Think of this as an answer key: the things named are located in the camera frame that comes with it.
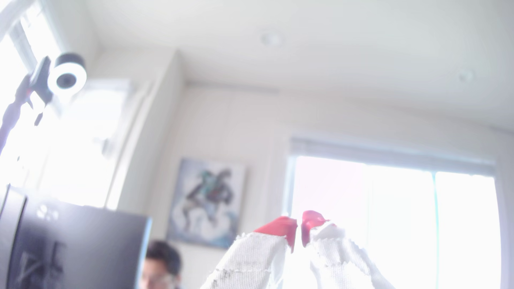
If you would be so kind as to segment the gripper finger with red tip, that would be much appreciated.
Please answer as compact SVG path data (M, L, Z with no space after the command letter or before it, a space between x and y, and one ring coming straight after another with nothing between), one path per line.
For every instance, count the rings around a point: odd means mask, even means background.
M365 249L322 214L305 211L301 234L318 288L394 288Z
M297 220L277 219L237 237L201 288L280 288Z

